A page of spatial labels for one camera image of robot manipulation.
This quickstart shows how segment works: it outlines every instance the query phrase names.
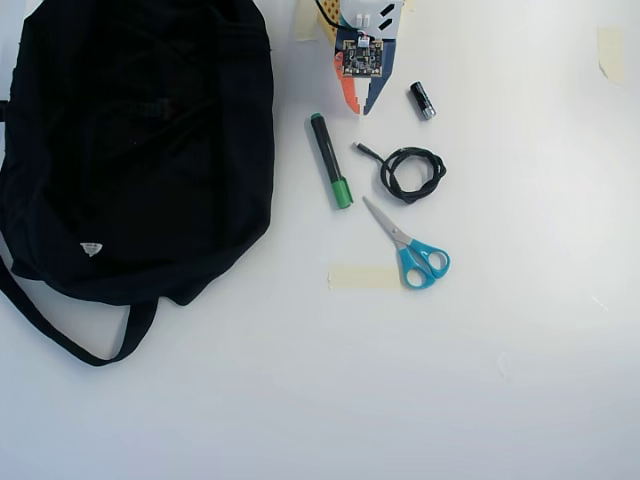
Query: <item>beige tape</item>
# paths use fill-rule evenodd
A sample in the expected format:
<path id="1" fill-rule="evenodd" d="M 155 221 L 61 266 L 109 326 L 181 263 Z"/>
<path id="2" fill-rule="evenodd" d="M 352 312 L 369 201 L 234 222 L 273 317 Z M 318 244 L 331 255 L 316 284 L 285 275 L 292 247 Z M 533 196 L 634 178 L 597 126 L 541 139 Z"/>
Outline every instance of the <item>beige tape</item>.
<path id="1" fill-rule="evenodd" d="M 330 290 L 400 290 L 398 267 L 335 265 L 329 269 Z"/>
<path id="2" fill-rule="evenodd" d="M 624 31 L 621 28 L 598 28 L 598 57 L 604 76 L 612 83 L 624 84 Z"/>
<path id="3" fill-rule="evenodd" d="M 296 42 L 317 40 L 318 9 L 314 0 L 298 0 L 296 5 Z"/>

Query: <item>backpack handle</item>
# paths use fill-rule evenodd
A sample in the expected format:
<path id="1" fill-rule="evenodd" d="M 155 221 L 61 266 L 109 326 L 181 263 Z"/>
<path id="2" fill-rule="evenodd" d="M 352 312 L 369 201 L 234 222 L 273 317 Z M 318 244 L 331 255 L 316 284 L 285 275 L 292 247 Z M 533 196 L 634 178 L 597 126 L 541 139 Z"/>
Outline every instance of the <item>backpack handle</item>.
<path id="1" fill-rule="evenodd" d="M 158 300 L 132 305 L 120 351 L 111 360 L 103 360 L 58 331 L 20 288 L 2 259 L 0 259 L 0 290 L 40 333 L 49 337 L 77 359 L 94 367 L 116 363 L 131 355 L 151 328 L 158 309 Z"/>

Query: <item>scissor blade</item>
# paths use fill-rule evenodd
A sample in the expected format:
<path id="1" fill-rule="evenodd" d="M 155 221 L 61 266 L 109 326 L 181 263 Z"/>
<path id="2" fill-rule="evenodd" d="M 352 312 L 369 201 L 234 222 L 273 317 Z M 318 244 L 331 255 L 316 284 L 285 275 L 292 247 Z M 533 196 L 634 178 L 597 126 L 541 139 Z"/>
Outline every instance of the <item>scissor blade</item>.
<path id="1" fill-rule="evenodd" d="M 387 231 L 389 236 L 396 243 L 402 244 L 402 245 L 398 245 L 398 247 L 407 246 L 411 244 L 413 239 L 407 236 L 402 230 L 400 230 L 398 226 L 395 223 L 393 223 L 391 219 L 387 217 L 387 215 L 382 210 L 376 207 L 371 202 L 371 200 L 369 200 L 367 197 L 363 197 L 362 199 L 364 200 L 364 203 L 367 206 L 367 208 L 369 208 L 369 211 L 371 211 L 371 214 L 374 217 L 376 217 L 376 220 L 378 220 L 378 223 L 382 226 L 382 228 L 384 228 Z"/>

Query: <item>circuit board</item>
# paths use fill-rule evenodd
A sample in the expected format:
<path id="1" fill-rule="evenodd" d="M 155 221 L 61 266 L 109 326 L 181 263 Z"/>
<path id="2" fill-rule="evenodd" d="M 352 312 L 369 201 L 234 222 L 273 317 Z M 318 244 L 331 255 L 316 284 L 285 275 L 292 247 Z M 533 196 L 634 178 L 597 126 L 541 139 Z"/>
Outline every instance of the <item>circuit board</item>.
<path id="1" fill-rule="evenodd" d="M 381 77 L 384 41 L 374 40 L 361 47 L 355 40 L 344 41 L 342 74 L 345 77 Z"/>

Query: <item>black wire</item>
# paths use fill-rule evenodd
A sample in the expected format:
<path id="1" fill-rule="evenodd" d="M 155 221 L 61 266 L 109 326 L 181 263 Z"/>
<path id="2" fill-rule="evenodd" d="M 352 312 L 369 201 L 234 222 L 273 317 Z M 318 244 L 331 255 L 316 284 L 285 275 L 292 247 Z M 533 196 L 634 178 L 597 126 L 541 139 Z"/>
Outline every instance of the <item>black wire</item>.
<path id="1" fill-rule="evenodd" d="M 331 25 L 334 28 L 337 28 L 338 30 L 343 30 L 345 32 L 352 32 L 352 33 L 362 33 L 359 29 L 357 28 L 353 28 L 353 27 L 349 27 L 347 25 L 340 25 L 339 23 L 334 22 L 333 20 L 331 20 L 331 18 L 329 18 L 329 15 L 327 14 L 327 12 L 325 11 L 325 9 L 322 7 L 322 4 L 320 3 L 320 0 L 316 0 L 316 5 L 318 6 L 318 10 L 320 10 L 320 13 L 322 14 L 322 16 L 324 17 L 325 21 Z M 371 35 L 367 35 L 369 38 L 371 38 L 371 40 L 375 40 L 375 37 L 372 37 Z"/>
<path id="2" fill-rule="evenodd" d="M 382 180 L 382 184 L 387 188 L 387 190 L 389 190 L 391 195 L 402 200 L 407 205 L 412 205 L 418 200 L 431 195 L 436 188 L 438 188 L 440 181 L 447 174 L 447 168 L 444 166 L 442 159 L 429 150 L 425 150 L 423 148 L 401 148 L 400 150 L 393 152 L 386 160 L 361 143 L 357 145 L 357 148 L 362 153 L 382 163 L 382 168 L 380 169 L 380 180 Z M 396 170 L 400 165 L 402 165 L 402 162 L 410 157 L 422 158 L 425 161 L 428 161 L 433 167 L 433 178 L 425 183 L 420 190 L 416 190 L 415 192 L 405 192 L 402 190 L 402 187 L 396 178 Z"/>

